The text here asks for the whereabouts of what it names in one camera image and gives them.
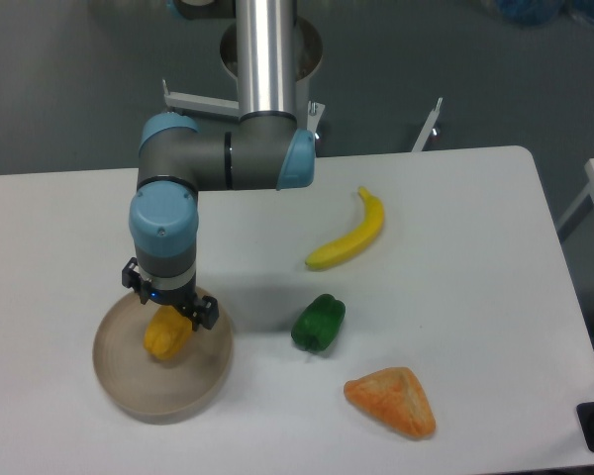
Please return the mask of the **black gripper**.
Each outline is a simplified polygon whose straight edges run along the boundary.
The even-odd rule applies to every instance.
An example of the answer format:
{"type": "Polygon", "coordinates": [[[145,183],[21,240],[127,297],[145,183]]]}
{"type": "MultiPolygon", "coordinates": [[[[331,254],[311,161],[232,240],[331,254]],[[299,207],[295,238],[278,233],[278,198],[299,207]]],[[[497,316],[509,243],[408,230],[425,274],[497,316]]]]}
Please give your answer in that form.
{"type": "Polygon", "coordinates": [[[173,277],[159,277],[140,270],[138,260],[132,257],[121,272],[122,285],[131,289],[142,305],[152,301],[161,306],[174,307],[191,322],[197,332],[201,328],[210,331],[219,319],[216,298],[196,294],[196,270],[173,277]]]}

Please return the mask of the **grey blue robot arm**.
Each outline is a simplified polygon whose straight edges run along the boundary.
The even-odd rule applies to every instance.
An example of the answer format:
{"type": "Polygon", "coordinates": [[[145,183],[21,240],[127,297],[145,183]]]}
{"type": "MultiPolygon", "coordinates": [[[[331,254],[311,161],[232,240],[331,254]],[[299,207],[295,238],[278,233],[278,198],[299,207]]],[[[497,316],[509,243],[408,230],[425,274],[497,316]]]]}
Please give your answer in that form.
{"type": "Polygon", "coordinates": [[[298,126],[293,1],[175,1],[188,20],[234,18],[239,123],[203,135],[191,118],[163,112],[144,125],[129,229],[136,255],[122,284],[142,303],[169,306],[194,330],[219,318],[196,292],[198,201],[202,191],[290,189],[314,179],[315,139],[298,126]]]}

